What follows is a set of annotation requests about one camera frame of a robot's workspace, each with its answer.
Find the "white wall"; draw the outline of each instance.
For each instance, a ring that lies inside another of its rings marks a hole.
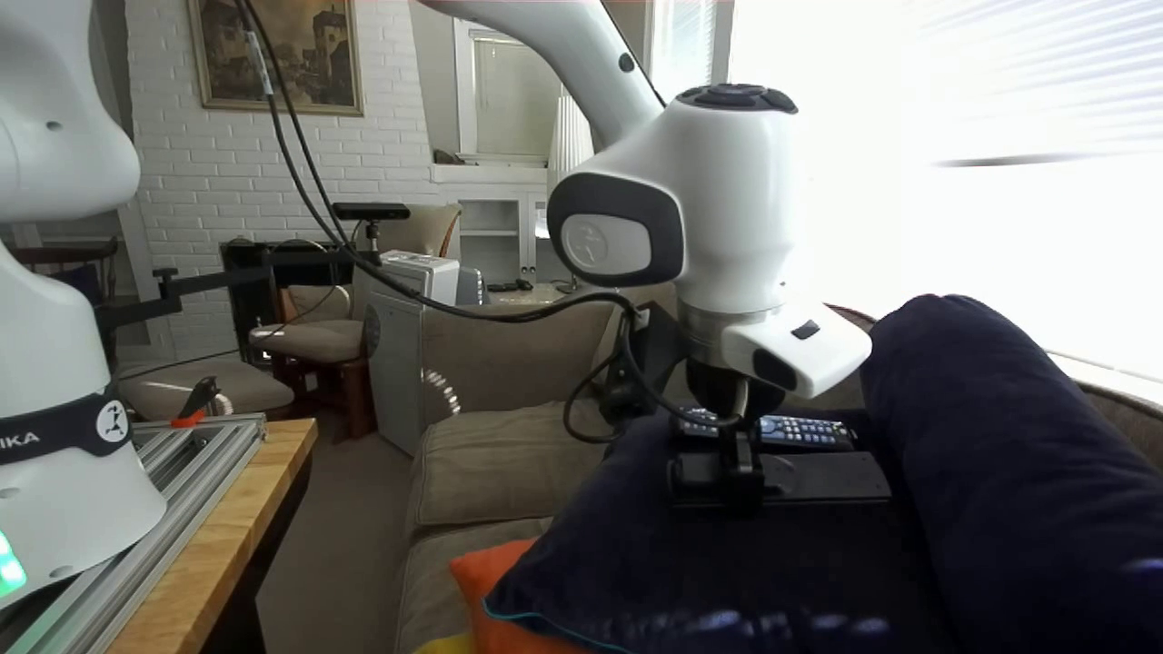
[[[150,252],[134,263],[182,277],[220,274],[234,236],[320,236],[299,202],[267,114],[205,108],[189,46],[184,0],[126,0],[126,62],[141,189],[126,206]],[[332,201],[444,201],[428,173],[409,0],[356,0],[362,116],[302,116]],[[184,298],[166,318],[172,352],[234,350],[227,289]]]

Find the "dark blue fabric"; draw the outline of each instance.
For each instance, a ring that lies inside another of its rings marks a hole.
[[[1163,482],[1025,329],[917,298],[876,323],[866,400],[967,650],[1163,650]]]
[[[951,650],[899,509],[671,509],[668,421],[633,421],[600,471],[497,581],[497,616],[639,654]]]

